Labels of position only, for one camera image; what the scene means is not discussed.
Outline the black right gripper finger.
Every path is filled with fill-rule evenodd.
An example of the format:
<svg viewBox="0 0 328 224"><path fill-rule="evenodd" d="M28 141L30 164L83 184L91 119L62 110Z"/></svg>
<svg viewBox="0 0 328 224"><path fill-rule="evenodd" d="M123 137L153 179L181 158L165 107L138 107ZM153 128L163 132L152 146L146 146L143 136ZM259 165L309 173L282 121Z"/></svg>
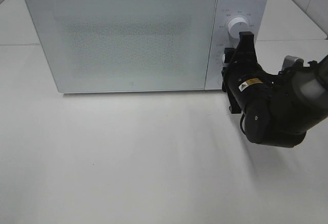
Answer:
<svg viewBox="0 0 328 224"><path fill-rule="evenodd" d="M254 37L255 35L250 31L239 32L239 41L238 44L232 48L233 53L230 63L258 63Z"/></svg>
<svg viewBox="0 0 328 224"><path fill-rule="evenodd" d="M224 64L229 64L231 61L231 58L233 57L235 53L235 48L231 47L231 48L225 48L224 49Z"/></svg>

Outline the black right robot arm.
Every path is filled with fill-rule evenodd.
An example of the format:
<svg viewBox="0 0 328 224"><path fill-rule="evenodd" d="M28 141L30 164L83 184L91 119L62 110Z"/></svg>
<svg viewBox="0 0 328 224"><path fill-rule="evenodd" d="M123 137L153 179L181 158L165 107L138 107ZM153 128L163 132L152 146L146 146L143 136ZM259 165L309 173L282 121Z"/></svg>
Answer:
<svg viewBox="0 0 328 224"><path fill-rule="evenodd" d="M248 141L292 148L327 118L327 58L305 63L287 56L278 74L269 74L249 31L240 32L237 47L225 48L224 56L222 89Z"/></svg>

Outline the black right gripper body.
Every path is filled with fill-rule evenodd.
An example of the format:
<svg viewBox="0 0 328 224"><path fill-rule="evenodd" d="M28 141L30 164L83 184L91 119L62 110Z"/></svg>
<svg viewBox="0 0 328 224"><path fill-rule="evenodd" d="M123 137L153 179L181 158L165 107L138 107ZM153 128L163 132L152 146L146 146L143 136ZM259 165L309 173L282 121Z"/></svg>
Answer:
<svg viewBox="0 0 328 224"><path fill-rule="evenodd" d="M263 69L258 63L229 63L222 69L222 89L228 94L232 114L246 112L251 102L267 97Z"/></svg>

